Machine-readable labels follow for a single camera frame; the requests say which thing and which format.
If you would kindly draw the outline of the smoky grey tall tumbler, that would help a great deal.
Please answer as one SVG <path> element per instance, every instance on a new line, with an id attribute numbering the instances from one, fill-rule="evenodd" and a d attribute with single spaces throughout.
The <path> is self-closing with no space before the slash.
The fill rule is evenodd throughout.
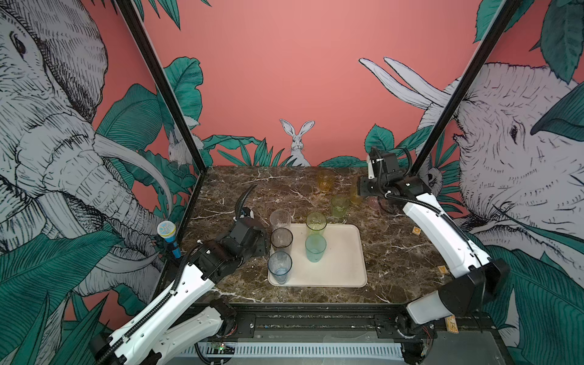
<path id="1" fill-rule="evenodd" d="M 273 252 L 285 252 L 290 254 L 294 236 L 288 228 L 276 228 L 272 231 L 270 240 Z"/>

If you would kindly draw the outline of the tall green tumbler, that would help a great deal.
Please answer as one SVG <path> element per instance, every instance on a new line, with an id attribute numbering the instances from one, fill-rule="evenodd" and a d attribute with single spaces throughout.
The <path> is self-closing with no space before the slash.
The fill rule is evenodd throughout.
<path id="1" fill-rule="evenodd" d="M 327 227 L 327 224 L 328 224 L 327 217 L 323 213 L 318 211 L 311 212 L 310 214 L 307 215 L 306 218 L 307 234 L 309 236 L 311 235 L 322 236 Z"/>

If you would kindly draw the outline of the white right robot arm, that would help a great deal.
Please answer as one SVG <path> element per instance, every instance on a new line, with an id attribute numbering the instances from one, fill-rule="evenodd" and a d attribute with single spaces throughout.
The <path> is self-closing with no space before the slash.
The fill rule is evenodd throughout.
<path id="1" fill-rule="evenodd" d="M 399 319 L 404 330 L 450 316 L 473 313 L 497 296 L 510 267 L 479 248 L 442 209 L 430 189 L 416 177 L 381 184 L 381 178 L 359 178 L 359 196 L 376 196 L 403 204 L 402 210 L 433 243 L 453 280 L 410 302 Z"/>

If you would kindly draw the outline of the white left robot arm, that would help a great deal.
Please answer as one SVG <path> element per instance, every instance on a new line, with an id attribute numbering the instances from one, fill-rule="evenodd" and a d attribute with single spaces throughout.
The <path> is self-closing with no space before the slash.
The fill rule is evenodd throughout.
<path id="1" fill-rule="evenodd" d="M 230 230 L 202 241 L 184 255 L 172 283 L 143 311 L 109 336 L 89 344 L 95 364 L 164 364 L 188 346 L 236 328 L 237 313 L 222 299 L 180 322 L 194 302 L 253 257 L 268 250 L 266 229 L 252 217 L 239 217 Z"/>

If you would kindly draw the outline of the frosted teal textured tumbler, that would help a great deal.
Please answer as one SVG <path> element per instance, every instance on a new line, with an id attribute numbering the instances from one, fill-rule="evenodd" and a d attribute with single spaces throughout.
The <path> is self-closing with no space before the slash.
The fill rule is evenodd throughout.
<path id="1" fill-rule="evenodd" d="M 326 248 L 326 239 L 320 234 L 309 235 L 305 240 L 306 255 L 310 262 L 318 262 L 321 260 Z"/>

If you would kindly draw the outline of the pale blue tall tumbler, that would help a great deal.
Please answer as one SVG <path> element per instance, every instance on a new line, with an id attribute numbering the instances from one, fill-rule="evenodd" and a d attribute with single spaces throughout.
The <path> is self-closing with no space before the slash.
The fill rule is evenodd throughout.
<path id="1" fill-rule="evenodd" d="M 273 253 L 268 261 L 269 272 L 278 284 L 287 283 L 292 266 L 292 258 L 285 251 Z"/>

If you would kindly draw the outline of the tall amber tumbler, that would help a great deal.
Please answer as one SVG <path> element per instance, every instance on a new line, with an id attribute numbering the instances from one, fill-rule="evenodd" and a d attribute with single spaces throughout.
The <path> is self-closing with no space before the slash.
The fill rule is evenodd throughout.
<path id="1" fill-rule="evenodd" d="M 363 197 L 359 195 L 357 190 L 352 189 L 350 192 L 350 201 L 353 205 L 359 206 L 363 202 Z"/>

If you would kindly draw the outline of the short amber tumbler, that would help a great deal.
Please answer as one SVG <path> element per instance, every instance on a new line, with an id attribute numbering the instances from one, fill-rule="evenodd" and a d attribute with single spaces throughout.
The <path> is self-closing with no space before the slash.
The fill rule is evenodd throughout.
<path id="1" fill-rule="evenodd" d="M 321 170 L 317 176 L 319 190 L 322 193 L 330 192 L 335 185 L 335 174 L 331 170 Z"/>

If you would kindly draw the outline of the clear tall plastic tumbler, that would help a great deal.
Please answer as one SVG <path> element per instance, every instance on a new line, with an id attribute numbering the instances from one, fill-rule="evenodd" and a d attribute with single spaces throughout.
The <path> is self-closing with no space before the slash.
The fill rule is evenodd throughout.
<path id="1" fill-rule="evenodd" d="M 285 209 L 278 209 L 272 212 L 270 215 L 270 224 L 272 230 L 278 228 L 288 228 L 292 223 L 292 217 L 290 213 Z"/>

